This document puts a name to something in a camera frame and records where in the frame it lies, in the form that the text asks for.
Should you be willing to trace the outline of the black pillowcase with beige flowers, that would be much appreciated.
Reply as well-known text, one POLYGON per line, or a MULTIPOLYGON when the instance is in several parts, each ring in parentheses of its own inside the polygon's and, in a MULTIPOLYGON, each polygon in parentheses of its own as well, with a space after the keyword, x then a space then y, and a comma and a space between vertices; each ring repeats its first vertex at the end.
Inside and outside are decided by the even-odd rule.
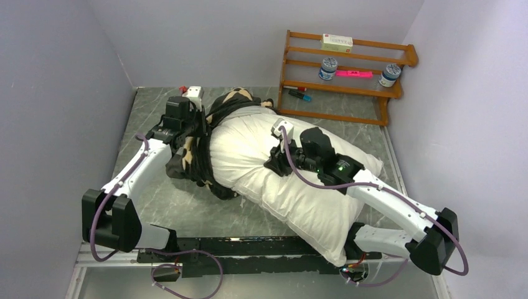
MULTIPOLYGON (((243 108, 263 107, 272 111, 274 101, 271 98, 262 100, 253 96, 247 89, 236 87, 228 93, 219 96, 213 102, 209 113, 206 115, 207 129, 215 130, 227 117, 233 116, 243 108)), ((199 137, 187 137, 181 154, 174 156, 166 164, 166 174, 171 179, 186 179, 196 183, 199 187, 206 187, 220 200, 230 200, 238 194, 222 186, 214 179, 211 157, 211 134, 199 137)))

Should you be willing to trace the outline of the white pillow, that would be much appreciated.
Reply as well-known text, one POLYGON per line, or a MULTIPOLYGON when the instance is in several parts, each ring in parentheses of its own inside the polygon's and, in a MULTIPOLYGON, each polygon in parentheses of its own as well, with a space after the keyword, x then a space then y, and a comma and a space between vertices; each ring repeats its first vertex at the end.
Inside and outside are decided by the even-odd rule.
POLYGON ((304 239, 328 262, 346 263, 344 249, 363 203, 330 189, 312 187, 295 174, 280 177, 264 164, 278 140, 273 110, 246 107, 217 126, 210 139, 214 179, 268 211, 304 239))

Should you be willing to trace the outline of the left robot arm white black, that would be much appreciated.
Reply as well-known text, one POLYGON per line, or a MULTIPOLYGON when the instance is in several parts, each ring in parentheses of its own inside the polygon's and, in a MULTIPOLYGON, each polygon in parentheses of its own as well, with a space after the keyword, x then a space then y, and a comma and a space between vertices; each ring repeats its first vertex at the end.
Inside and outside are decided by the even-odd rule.
POLYGON ((83 195, 82 235, 93 255, 99 245, 114 252, 153 249, 163 262, 177 256, 176 232, 141 222, 134 200, 171 159, 177 163, 177 176, 182 176, 186 138, 206 133, 202 97, 202 89, 191 86, 183 95, 169 98, 159 122, 146 134, 136 135, 142 144, 131 161, 99 190, 83 195))

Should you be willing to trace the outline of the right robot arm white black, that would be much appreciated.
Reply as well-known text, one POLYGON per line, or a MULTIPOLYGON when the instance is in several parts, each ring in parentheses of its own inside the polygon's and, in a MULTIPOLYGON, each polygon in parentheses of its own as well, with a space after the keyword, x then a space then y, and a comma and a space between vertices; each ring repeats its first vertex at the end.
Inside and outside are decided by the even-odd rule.
POLYGON ((380 252, 409 259, 431 275, 446 270, 459 276, 469 272, 460 244, 458 216, 445 207, 437 211, 390 187, 350 156, 335 152, 328 135, 317 127, 293 139, 294 127, 279 120, 271 133, 278 146, 270 151, 265 166, 280 176, 291 173, 311 187, 336 190, 378 210, 400 229, 378 229, 354 223, 342 241, 346 256, 356 259, 366 252, 380 252))

